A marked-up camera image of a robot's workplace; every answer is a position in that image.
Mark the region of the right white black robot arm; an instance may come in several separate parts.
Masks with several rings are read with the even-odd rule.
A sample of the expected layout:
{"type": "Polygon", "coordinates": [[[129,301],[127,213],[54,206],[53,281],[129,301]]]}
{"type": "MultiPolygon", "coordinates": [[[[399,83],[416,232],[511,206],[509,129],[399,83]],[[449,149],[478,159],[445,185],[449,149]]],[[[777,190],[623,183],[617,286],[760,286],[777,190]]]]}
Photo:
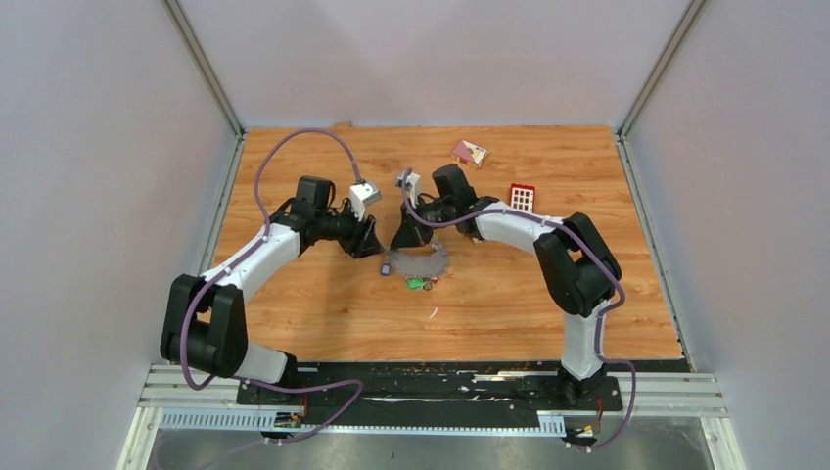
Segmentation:
{"type": "Polygon", "coordinates": [[[533,255],[549,295],[564,313],[560,398],[571,408],[586,407],[596,399],[607,373],[604,318],[624,301],[622,270],[592,220],[582,212],[554,217],[520,211],[480,196],[456,164],[435,170],[432,179],[438,196],[430,199],[412,170],[396,178],[403,202],[392,247],[425,246],[436,230],[453,227],[470,240],[501,243],[533,255]]]}

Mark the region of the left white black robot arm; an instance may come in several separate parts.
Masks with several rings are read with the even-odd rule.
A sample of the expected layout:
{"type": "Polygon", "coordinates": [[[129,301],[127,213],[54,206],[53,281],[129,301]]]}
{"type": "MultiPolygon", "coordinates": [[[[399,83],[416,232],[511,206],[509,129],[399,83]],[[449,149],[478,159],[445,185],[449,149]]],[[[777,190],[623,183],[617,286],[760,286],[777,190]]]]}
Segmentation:
{"type": "Polygon", "coordinates": [[[273,402],[300,391],[297,359],[250,339],[246,304],[286,264],[319,241],[335,241],[354,259],[379,255],[371,204],[381,198],[371,182],[349,189],[341,209],[331,206],[332,181],[304,176],[294,197],[268,215],[237,253],[201,275],[181,274],[170,287],[161,332],[161,357],[209,376],[262,383],[273,402]]]}

